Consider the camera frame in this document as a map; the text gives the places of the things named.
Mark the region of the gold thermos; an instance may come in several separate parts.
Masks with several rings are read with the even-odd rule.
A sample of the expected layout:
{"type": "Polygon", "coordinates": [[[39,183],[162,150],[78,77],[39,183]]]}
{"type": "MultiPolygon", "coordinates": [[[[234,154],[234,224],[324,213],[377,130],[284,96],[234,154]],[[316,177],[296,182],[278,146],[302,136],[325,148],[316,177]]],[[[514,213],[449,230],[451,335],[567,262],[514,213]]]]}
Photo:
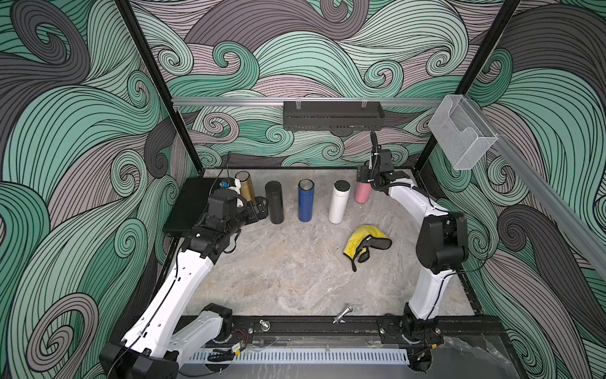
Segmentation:
{"type": "Polygon", "coordinates": [[[249,172],[239,171],[235,175],[235,179],[239,184],[240,194],[248,201],[255,200],[254,186],[249,172]]]}

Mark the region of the pink thermos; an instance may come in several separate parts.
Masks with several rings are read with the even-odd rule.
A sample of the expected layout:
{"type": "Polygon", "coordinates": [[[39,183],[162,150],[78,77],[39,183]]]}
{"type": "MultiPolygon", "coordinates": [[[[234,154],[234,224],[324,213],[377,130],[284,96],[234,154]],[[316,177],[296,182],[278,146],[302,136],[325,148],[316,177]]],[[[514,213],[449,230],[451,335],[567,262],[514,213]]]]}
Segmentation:
{"type": "Polygon", "coordinates": [[[358,183],[354,200],[358,202],[358,204],[365,204],[369,201],[371,193],[372,186],[370,183],[358,183]]]}

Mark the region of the yellow cleaning cloth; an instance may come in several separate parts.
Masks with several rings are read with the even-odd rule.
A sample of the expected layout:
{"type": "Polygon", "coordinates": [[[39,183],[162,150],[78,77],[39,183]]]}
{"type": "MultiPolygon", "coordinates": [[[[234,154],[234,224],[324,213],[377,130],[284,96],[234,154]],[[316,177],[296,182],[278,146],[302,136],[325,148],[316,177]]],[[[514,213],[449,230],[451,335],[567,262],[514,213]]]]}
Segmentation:
{"type": "Polygon", "coordinates": [[[349,258],[351,268],[356,273],[356,263],[364,263],[370,259],[371,249],[389,250],[392,240],[378,227],[364,224],[358,227],[345,245],[343,254],[349,258]]]}

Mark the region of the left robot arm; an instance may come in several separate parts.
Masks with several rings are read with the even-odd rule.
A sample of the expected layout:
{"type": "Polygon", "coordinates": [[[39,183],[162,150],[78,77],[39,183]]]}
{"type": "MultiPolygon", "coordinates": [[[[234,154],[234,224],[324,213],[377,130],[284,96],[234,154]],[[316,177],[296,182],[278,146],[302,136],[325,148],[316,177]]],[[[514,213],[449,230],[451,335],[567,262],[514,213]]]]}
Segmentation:
{"type": "Polygon", "coordinates": [[[235,250],[243,227],[267,216],[266,198],[249,202],[233,189],[215,190],[148,308],[120,343],[108,343],[102,349],[99,361],[104,374],[109,378],[176,378],[181,366],[207,342],[229,339],[232,312],[214,303],[185,327],[177,325],[219,257],[235,250]]]}

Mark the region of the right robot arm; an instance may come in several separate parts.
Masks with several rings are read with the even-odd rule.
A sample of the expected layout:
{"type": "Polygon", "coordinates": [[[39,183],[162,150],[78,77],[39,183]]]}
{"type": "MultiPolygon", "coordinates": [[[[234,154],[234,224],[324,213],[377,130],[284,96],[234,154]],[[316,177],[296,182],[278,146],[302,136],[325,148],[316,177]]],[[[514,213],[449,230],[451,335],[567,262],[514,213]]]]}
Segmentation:
{"type": "Polygon", "coordinates": [[[407,174],[397,171],[388,149],[371,150],[369,161],[358,168],[357,181],[397,201],[421,227],[415,247],[421,271],[400,329],[406,342],[426,342],[437,335],[435,319],[443,295],[469,256],[466,218],[437,205],[407,174]]]}

